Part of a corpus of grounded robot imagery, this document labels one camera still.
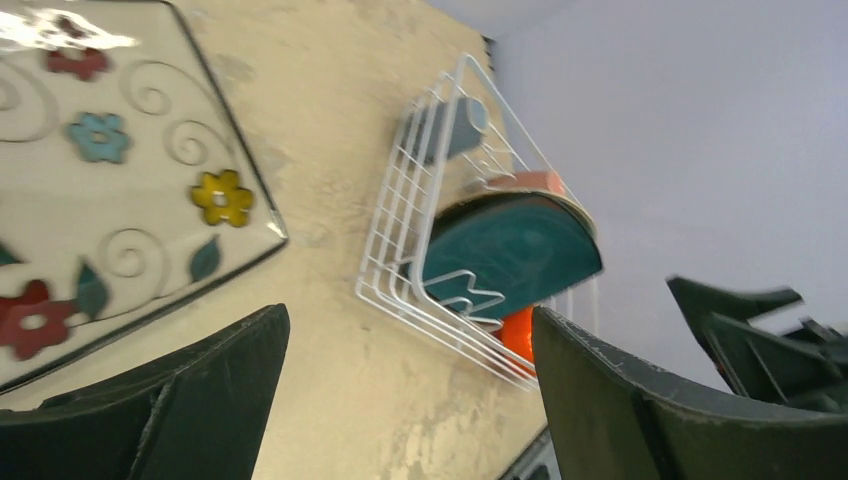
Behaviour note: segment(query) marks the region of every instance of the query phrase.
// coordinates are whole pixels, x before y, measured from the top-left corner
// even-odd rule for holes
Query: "flower pattern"
[[[203,209],[203,220],[209,225],[226,221],[234,227],[243,227],[249,221],[253,207],[253,192],[240,186],[238,172],[223,170],[214,175],[204,172],[200,185],[189,191],[191,201]]]
[[[112,113],[80,114],[79,123],[68,125],[67,133],[76,143],[82,158],[87,162],[126,162],[124,151],[130,146],[130,137],[124,133],[124,120]]]
[[[60,17],[55,27],[71,38],[88,37],[68,17]],[[45,63],[49,72],[71,73],[84,82],[94,80],[97,72],[107,72],[112,68],[106,53],[95,48],[50,50],[46,53]]]
[[[44,281],[30,281],[21,296],[0,297],[0,345],[12,347],[19,360],[28,360],[67,340],[70,329],[65,320],[75,313],[74,302],[53,301]],[[25,323],[31,317],[40,317],[43,323],[29,327]]]
[[[48,50],[45,55],[48,72],[70,73],[84,82],[93,81],[98,72],[112,69],[109,57],[95,48]]]

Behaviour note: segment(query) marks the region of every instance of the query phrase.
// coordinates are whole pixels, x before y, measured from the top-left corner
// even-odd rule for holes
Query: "green leaf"
[[[215,235],[191,257],[191,263],[188,266],[191,281],[199,282],[209,277],[218,270],[220,265],[221,249],[218,247],[218,235]]]
[[[18,257],[12,255],[12,252],[6,248],[3,243],[0,243],[0,267],[3,265],[15,265],[17,263],[24,263],[18,259]]]
[[[74,303],[77,309],[88,315],[92,321],[97,319],[109,303],[109,290],[106,284],[85,261],[82,262],[79,276],[77,276],[77,297]]]

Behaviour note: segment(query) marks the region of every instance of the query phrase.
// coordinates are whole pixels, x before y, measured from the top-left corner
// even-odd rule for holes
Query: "yellow flower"
[[[234,227],[247,225],[253,192],[239,186],[238,172],[222,170],[218,175],[204,172],[200,186],[192,187],[190,194],[191,201],[203,209],[203,220],[209,225],[222,221]]]

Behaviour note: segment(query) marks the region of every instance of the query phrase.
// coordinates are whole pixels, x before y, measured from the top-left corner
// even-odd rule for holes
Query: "white wire rack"
[[[505,132],[491,122],[491,117],[482,145],[447,161],[457,100],[468,95],[463,85],[468,87],[472,82],[477,82],[476,87],[482,85],[499,107],[504,121],[511,121],[517,127],[533,154],[533,163],[528,165],[516,153]],[[446,103],[444,118],[436,122],[436,107],[442,102]],[[521,170],[553,168],[483,68],[469,54],[460,57],[453,73],[443,72],[434,86],[410,102],[401,118],[411,119],[411,128],[402,121],[394,138],[366,240],[356,294],[504,380],[523,389],[538,388],[533,365],[488,333],[500,327],[500,320],[475,315],[504,301],[503,294],[476,288],[476,275],[469,270],[426,281],[422,273],[433,219],[440,206],[452,197],[455,200],[458,192],[488,188],[486,182],[491,178],[514,176],[514,172]],[[433,131],[434,124],[438,124],[439,131]],[[438,142],[435,157],[428,162],[425,161],[427,149],[415,146],[428,145],[431,135],[438,135]],[[579,205],[567,187],[565,191]],[[457,277],[467,277],[468,292],[486,300],[475,305],[465,297],[437,301],[427,295],[427,287]],[[573,303],[570,293],[566,294],[569,312]],[[452,306],[455,310],[457,305],[463,307],[460,313],[447,308]]]

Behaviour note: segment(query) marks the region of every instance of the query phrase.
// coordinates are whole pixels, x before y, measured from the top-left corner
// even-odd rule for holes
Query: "decorative plate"
[[[172,5],[6,5],[0,39],[16,48],[0,56],[0,391],[205,294],[286,240]]]
[[[425,281],[467,269],[473,286],[506,299],[474,312],[500,319],[587,280],[603,269],[591,220],[565,198],[544,192],[504,191],[482,195],[445,210],[436,219],[424,260]],[[491,300],[469,293],[468,278],[427,287],[439,300],[465,297],[474,305]],[[466,305],[449,305],[462,310]]]

